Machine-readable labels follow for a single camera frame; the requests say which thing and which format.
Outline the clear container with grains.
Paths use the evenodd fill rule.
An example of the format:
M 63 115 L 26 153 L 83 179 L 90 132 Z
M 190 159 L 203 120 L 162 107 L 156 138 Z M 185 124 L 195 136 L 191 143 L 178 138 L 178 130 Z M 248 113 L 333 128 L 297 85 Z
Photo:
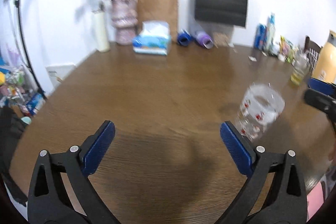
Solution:
M 213 27 L 213 41 L 216 47 L 229 47 L 232 39 L 234 26 L 216 25 Z

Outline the brown paper bag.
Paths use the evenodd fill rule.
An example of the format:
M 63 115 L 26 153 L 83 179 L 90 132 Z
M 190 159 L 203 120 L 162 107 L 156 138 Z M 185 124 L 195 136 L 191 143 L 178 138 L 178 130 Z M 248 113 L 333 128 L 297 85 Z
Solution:
M 164 21 L 169 25 L 173 42 L 178 34 L 178 0 L 137 0 L 138 25 L 145 21 Z

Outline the white paper scrap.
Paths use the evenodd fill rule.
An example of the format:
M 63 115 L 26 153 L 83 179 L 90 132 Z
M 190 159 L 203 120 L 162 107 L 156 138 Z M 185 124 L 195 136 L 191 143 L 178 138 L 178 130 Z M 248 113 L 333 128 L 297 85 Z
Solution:
M 252 56 L 249 56 L 249 59 L 250 59 L 250 61 L 253 61 L 253 62 L 256 62 L 256 61 L 257 61 L 256 58 L 255 58 L 255 57 L 252 57 Z

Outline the blue drink can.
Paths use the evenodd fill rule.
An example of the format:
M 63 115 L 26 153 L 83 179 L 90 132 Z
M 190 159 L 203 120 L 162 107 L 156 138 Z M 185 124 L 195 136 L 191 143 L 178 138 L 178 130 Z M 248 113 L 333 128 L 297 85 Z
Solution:
M 256 28 L 256 34 L 254 39 L 254 48 L 258 50 L 263 50 L 264 48 L 264 42 L 265 42 L 265 36 L 266 36 L 266 25 L 259 24 Z

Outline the yellow thermos jug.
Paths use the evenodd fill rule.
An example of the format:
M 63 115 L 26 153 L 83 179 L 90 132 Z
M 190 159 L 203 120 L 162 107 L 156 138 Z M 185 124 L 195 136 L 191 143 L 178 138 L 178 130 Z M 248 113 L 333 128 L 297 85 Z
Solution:
M 336 47 L 335 32 L 330 31 L 327 42 L 320 50 L 317 64 L 311 77 L 320 81 L 335 84 L 336 75 Z

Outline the glass with yellow liquid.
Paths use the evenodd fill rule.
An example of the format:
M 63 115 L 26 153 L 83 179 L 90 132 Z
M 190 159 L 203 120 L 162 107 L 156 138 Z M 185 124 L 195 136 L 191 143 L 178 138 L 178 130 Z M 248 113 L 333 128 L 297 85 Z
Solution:
M 295 85 L 300 85 L 310 69 L 309 58 L 306 53 L 298 52 L 294 59 L 293 71 L 290 80 Z

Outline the white box on floor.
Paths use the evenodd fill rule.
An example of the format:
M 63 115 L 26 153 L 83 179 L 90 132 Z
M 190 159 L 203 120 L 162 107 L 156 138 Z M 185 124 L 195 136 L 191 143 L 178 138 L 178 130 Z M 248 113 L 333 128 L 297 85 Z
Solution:
M 56 89 L 76 68 L 75 65 L 60 65 L 46 67 L 51 83 Z

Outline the white thermos bottle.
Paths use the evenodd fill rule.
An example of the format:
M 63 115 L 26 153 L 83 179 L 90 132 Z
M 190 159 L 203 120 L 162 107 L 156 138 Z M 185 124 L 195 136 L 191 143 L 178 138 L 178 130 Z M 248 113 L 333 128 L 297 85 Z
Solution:
M 104 2 L 102 1 L 99 2 L 98 9 L 93 12 L 93 26 L 97 50 L 99 52 L 108 52 L 110 43 L 106 30 Z

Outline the blue white bottle lying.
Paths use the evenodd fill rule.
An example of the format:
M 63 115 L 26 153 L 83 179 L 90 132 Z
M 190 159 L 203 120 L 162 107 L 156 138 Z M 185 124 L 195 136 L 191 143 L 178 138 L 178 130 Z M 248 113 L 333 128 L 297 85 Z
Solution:
M 190 43 L 194 41 L 194 37 L 191 36 L 186 30 L 181 30 L 177 34 L 177 44 L 182 47 L 188 47 Z

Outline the blue tissue box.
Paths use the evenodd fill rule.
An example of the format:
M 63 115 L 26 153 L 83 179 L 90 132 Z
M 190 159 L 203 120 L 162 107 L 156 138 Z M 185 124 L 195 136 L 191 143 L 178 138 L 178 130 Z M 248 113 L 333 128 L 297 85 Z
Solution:
M 170 27 L 167 22 L 148 20 L 142 31 L 132 40 L 135 53 L 167 56 L 171 47 Z

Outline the snack packets pile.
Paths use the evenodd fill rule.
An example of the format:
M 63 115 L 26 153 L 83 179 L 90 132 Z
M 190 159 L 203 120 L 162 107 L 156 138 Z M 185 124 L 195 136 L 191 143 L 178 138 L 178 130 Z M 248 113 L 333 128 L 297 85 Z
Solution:
M 278 51 L 278 59 L 282 62 L 292 63 L 295 56 L 295 46 L 283 36 L 280 37 L 280 48 Z

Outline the pink ceramic vase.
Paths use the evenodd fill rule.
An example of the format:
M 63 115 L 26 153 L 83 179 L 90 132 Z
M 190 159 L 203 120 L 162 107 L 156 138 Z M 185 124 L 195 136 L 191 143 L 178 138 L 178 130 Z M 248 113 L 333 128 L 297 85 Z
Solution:
M 127 46 L 132 44 L 137 32 L 137 1 L 113 0 L 112 1 L 112 26 L 115 29 L 117 44 Z

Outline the clear Santa print cup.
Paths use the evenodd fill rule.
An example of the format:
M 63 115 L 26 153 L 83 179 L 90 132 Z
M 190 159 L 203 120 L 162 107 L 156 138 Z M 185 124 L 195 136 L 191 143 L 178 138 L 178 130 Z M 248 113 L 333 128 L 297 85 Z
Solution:
M 250 141 L 261 138 L 285 108 L 281 94 L 270 84 L 248 87 L 234 119 L 234 126 Z

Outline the pink blanket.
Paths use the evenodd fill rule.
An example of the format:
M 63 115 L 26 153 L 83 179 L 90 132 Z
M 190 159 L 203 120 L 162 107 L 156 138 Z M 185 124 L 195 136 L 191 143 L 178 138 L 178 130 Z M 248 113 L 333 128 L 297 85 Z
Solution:
M 310 191 L 307 195 L 307 221 L 319 210 L 324 203 L 324 190 L 321 182 Z

